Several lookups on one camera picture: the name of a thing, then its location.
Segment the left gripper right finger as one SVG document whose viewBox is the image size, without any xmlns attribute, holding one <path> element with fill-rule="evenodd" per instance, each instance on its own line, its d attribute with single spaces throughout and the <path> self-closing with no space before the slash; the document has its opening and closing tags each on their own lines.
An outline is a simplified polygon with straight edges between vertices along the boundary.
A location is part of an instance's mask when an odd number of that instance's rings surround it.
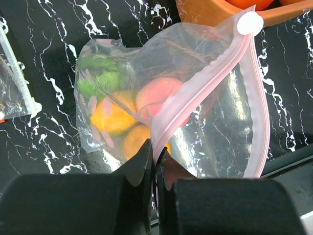
<svg viewBox="0 0 313 235">
<path fill-rule="evenodd" d="M 154 194 L 162 235 L 304 235 L 281 184 L 268 179 L 198 179 L 163 150 Z"/>
</svg>

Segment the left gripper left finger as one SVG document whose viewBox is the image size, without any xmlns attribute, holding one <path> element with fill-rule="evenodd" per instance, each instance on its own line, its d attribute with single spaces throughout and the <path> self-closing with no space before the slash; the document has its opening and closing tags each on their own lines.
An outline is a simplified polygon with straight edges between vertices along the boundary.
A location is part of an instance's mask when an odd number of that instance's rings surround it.
<svg viewBox="0 0 313 235">
<path fill-rule="evenodd" d="M 148 235 L 153 152 L 146 140 L 110 174 L 29 174 L 0 198 L 3 235 Z"/>
</svg>

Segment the yellow orange mango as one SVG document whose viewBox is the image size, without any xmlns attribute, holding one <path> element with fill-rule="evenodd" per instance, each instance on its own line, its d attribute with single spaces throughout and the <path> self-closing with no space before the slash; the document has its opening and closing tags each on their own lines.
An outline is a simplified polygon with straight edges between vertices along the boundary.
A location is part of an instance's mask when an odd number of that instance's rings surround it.
<svg viewBox="0 0 313 235">
<path fill-rule="evenodd" d="M 150 137 L 150 128 L 147 125 L 140 124 L 132 128 L 122 141 L 122 153 L 125 159 L 127 161 L 131 159 Z"/>
</svg>

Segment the yellow green mango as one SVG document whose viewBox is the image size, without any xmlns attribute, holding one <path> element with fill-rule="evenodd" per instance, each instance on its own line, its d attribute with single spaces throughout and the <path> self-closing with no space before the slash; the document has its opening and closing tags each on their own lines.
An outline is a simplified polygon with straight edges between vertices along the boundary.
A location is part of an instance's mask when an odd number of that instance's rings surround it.
<svg viewBox="0 0 313 235">
<path fill-rule="evenodd" d="M 135 93 L 119 91 L 112 93 L 121 104 L 136 112 Z M 90 117 L 91 124 L 97 131 L 106 131 L 111 136 L 118 136 L 128 131 L 137 121 L 109 97 L 104 97 Z"/>
</svg>

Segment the pink peach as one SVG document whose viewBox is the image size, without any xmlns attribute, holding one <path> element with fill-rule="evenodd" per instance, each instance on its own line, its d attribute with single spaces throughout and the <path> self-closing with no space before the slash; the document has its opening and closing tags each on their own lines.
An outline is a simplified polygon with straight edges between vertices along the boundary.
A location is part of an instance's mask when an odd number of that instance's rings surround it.
<svg viewBox="0 0 313 235">
<path fill-rule="evenodd" d="M 175 94 L 183 82 L 175 77 L 158 77 L 147 83 L 135 96 L 135 106 L 140 117 L 149 120 L 149 114 L 155 117 L 163 103 Z"/>
</svg>

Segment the pink dotted zip bag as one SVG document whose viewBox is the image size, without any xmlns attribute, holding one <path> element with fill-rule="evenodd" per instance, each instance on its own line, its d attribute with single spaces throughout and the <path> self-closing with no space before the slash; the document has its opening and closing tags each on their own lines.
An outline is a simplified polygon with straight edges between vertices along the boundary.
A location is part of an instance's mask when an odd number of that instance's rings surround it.
<svg viewBox="0 0 313 235">
<path fill-rule="evenodd" d="M 150 128 L 153 157 L 167 148 L 172 158 L 198 178 L 254 178 L 265 166 L 269 147 L 269 113 L 255 36 L 263 19 L 251 6 L 211 27 L 176 23 L 142 47 L 126 47 L 120 40 L 91 39 L 79 57 L 104 55 L 125 68 L 126 89 L 137 93 L 150 81 L 175 77 L 183 85 L 162 105 L 155 117 L 140 117 L 112 93 L 86 99 L 75 74 L 76 125 L 82 148 L 103 150 L 125 163 L 122 141 L 140 124 Z M 97 131 L 90 117 L 109 97 L 137 123 L 118 136 Z"/>
</svg>

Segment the green striped ball fruit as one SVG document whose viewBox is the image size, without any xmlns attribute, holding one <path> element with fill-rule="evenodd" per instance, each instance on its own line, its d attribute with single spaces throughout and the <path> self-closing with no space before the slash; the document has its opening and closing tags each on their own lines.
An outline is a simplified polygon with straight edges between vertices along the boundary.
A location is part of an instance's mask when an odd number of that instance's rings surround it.
<svg viewBox="0 0 313 235">
<path fill-rule="evenodd" d="M 126 89 L 125 68 L 104 55 L 80 57 L 76 63 L 76 80 L 79 92 L 89 99 L 101 99 L 103 92 L 114 93 Z"/>
</svg>

